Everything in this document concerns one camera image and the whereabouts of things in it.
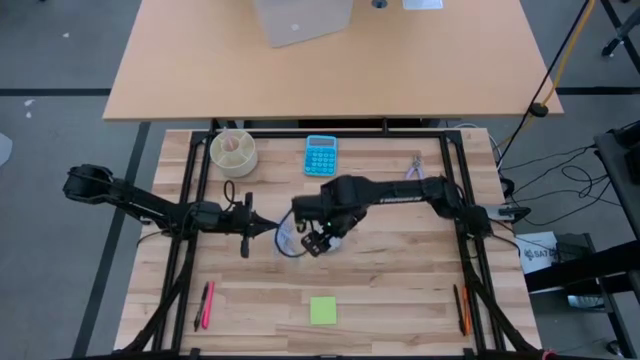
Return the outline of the blue calculator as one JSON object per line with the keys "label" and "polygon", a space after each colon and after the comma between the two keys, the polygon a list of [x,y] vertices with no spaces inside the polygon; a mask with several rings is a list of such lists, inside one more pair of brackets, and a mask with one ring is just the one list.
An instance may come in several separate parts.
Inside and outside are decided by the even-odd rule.
{"label": "blue calculator", "polygon": [[305,142],[304,174],[312,177],[331,177],[337,171],[338,141],[336,137],[310,135]]}

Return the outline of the green sticky note pad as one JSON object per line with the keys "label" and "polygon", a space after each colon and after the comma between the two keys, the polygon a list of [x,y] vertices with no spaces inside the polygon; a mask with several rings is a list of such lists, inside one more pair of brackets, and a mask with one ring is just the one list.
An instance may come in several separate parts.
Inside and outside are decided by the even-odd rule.
{"label": "green sticky note pad", "polygon": [[309,310],[311,325],[337,324],[337,303],[335,297],[311,297]]}

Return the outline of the black chair base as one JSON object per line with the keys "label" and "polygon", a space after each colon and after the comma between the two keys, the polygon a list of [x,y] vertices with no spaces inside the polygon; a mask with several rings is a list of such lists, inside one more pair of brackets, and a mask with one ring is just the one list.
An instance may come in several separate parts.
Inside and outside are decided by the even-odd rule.
{"label": "black chair base", "polygon": [[621,22],[615,13],[611,0],[600,0],[609,20],[614,26],[616,33],[601,51],[602,57],[612,57],[615,49],[624,43],[625,38],[636,26],[640,25],[640,5],[627,17],[624,22]]}

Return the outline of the large light wooden desk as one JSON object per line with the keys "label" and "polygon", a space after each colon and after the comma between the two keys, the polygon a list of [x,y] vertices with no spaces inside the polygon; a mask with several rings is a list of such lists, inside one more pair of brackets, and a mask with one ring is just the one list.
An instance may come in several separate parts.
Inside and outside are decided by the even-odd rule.
{"label": "large light wooden desk", "polygon": [[355,0],[349,26],[273,48],[250,0],[144,0],[103,117],[515,116],[562,113],[519,0],[440,10]]}

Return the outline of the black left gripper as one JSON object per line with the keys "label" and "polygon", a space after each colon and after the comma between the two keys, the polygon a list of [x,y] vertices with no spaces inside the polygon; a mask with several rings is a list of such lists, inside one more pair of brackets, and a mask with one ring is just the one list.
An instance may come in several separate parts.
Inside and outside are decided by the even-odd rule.
{"label": "black left gripper", "polygon": [[224,233],[239,234],[242,236],[240,243],[240,255],[248,258],[250,254],[250,239],[263,233],[277,230],[278,223],[253,212],[253,193],[245,194],[243,202],[235,203],[229,211],[225,212],[223,224]]}

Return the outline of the white flat device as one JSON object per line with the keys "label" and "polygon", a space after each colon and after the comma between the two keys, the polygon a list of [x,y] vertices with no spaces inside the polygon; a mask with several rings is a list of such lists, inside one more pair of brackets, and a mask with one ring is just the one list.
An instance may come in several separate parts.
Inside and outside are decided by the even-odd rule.
{"label": "white flat device", "polygon": [[402,0],[403,8],[409,11],[441,10],[443,0]]}

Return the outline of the black pen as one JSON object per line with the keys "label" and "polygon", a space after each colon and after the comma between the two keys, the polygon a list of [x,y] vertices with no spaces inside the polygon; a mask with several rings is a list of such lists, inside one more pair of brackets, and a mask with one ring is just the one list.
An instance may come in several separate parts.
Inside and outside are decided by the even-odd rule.
{"label": "black pen", "polygon": [[201,299],[200,299],[200,303],[199,303],[199,307],[196,313],[196,317],[194,319],[193,322],[193,326],[194,326],[194,331],[197,332],[200,325],[201,325],[201,321],[202,321],[202,317],[203,317],[203,312],[204,312],[204,307],[205,307],[205,303],[206,303],[206,299],[208,296],[208,290],[209,290],[209,282],[205,283],[205,286],[202,290],[202,294],[201,294]]}

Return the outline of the white labelled box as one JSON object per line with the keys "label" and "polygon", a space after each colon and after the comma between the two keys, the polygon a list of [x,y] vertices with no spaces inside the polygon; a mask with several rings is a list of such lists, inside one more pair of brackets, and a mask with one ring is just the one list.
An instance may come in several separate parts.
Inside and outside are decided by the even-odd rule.
{"label": "white labelled box", "polygon": [[515,238],[525,274],[550,267],[558,261],[557,239],[553,232],[518,234]]}

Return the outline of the cream round desk organizer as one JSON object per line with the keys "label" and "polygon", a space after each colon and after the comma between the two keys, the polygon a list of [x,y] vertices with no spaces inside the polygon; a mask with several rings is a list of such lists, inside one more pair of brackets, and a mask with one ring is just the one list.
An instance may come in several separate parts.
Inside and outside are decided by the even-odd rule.
{"label": "cream round desk organizer", "polygon": [[227,178],[240,178],[251,173],[258,163],[258,150],[254,138],[243,129],[229,129],[237,148],[227,152],[223,148],[223,130],[214,137],[209,147],[213,163]]}

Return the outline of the orange pen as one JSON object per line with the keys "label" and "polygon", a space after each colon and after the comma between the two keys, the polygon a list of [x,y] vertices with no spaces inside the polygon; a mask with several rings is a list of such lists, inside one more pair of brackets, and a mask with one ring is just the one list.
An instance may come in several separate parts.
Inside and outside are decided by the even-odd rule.
{"label": "orange pen", "polygon": [[469,294],[467,287],[463,287],[462,290],[462,310],[463,310],[463,324],[466,335],[472,334],[471,326],[471,310],[469,305]]}

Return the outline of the pink pen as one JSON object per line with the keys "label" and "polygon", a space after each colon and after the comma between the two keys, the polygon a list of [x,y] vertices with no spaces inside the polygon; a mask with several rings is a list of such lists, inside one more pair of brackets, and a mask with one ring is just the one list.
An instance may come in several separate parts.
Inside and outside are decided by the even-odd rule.
{"label": "pink pen", "polygon": [[207,292],[205,305],[204,305],[203,312],[202,312],[202,319],[201,319],[201,328],[202,329],[207,329],[209,327],[209,324],[210,324],[210,318],[211,318],[212,306],[213,306],[213,297],[214,297],[214,291],[215,291],[215,282],[214,281],[209,281],[208,282],[207,290],[208,290],[208,292]]}

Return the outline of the black equipment cart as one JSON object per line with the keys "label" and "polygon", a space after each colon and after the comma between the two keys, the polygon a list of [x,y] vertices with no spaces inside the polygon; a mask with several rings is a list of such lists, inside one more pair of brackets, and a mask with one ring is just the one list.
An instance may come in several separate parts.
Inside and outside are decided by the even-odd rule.
{"label": "black equipment cart", "polygon": [[594,138],[603,163],[636,238],[596,252],[590,238],[582,247],[572,245],[567,255],[547,268],[525,276],[532,291],[562,287],[578,297],[599,296],[625,357],[637,357],[614,299],[616,293],[632,292],[640,304],[640,121]]}

